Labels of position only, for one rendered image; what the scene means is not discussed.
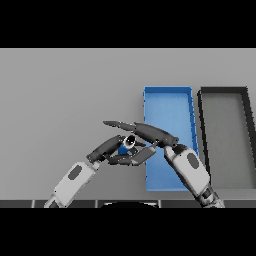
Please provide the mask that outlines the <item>dark grey bin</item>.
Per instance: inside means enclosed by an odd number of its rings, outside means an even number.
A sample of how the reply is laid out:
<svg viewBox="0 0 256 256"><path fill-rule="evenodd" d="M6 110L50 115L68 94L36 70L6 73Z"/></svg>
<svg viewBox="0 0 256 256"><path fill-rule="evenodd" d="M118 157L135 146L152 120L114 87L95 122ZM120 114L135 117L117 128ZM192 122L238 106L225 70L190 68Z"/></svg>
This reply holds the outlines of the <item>dark grey bin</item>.
<svg viewBox="0 0 256 256"><path fill-rule="evenodd" d="M256 189L256 128L248 88L197 93L205 165L216 189Z"/></svg>

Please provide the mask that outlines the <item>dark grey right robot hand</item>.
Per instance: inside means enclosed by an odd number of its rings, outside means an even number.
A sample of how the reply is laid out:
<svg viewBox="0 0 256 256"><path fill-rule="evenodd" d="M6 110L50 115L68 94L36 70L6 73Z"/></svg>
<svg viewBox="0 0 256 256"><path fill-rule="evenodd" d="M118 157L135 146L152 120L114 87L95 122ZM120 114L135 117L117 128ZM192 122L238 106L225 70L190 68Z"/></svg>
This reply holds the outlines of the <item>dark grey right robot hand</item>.
<svg viewBox="0 0 256 256"><path fill-rule="evenodd" d="M120 121L104 121L104 124L133 132L135 135L151 144L157 142L157 146L160 148L164 148L165 146L175 148L179 141L178 137L149 124L139 122L128 124Z"/></svg>

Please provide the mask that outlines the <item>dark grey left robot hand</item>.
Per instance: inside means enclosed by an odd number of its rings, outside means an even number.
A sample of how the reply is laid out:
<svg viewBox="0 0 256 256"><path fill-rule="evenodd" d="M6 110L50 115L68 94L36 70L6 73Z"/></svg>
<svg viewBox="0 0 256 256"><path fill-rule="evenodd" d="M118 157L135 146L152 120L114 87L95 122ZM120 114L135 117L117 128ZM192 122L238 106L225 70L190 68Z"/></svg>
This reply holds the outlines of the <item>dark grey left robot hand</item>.
<svg viewBox="0 0 256 256"><path fill-rule="evenodd" d="M109 165L139 166L156 153L157 142L147 147L135 138L134 147L126 155L119 155L118 148L126 137L128 136L116 135L108 139L88 154L86 158L90 163L107 160Z"/></svg>

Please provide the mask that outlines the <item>blue bin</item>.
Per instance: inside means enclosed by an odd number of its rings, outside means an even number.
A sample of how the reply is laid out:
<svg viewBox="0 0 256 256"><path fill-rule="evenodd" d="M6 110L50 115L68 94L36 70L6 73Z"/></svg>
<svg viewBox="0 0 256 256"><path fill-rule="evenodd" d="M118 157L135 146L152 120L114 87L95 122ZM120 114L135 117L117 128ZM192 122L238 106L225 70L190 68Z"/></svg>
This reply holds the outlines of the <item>blue bin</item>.
<svg viewBox="0 0 256 256"><path fill-rule="evenodd" d="M179 143L198 154L194 101L190 86L145 86L144 122L179 138ZM146 163L146 190L150 192L186 191L185 186L164 158L164 150Z"/></svg>

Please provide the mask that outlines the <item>blue pipe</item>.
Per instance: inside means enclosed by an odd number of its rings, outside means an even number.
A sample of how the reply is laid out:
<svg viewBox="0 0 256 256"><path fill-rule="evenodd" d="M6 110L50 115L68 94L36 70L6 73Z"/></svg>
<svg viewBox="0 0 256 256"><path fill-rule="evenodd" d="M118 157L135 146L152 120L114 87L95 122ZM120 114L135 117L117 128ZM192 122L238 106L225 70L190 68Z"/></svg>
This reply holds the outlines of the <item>blue pipe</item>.
<svg viewBox="0 0 256 256"><path fill-rule="evenodd" d="M135 136L130 135L126 137L118 148L119 155L126 155L135 145Z"/></svg>

